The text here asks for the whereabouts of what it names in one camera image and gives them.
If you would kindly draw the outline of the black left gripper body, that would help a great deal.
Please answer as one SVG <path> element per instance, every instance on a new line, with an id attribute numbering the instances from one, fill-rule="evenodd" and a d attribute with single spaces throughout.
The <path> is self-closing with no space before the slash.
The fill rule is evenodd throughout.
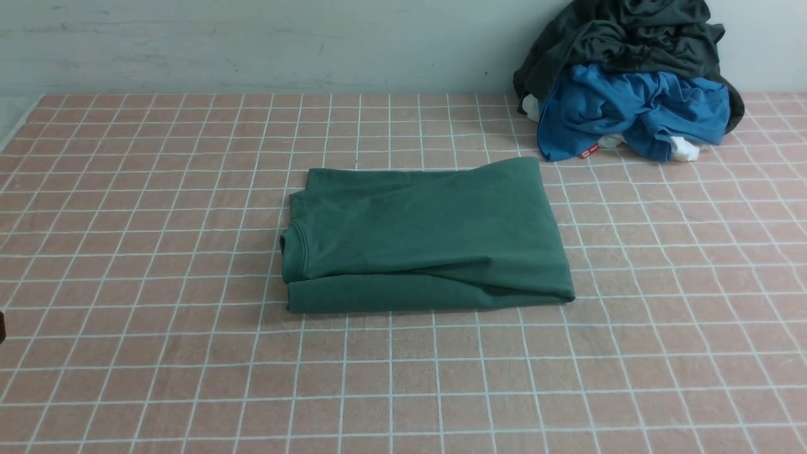
<path id="1" fill-rule="evenodd" d="M 0 343 L 6 340 L 6 320 L 4 313 L 0 313 Z"/>

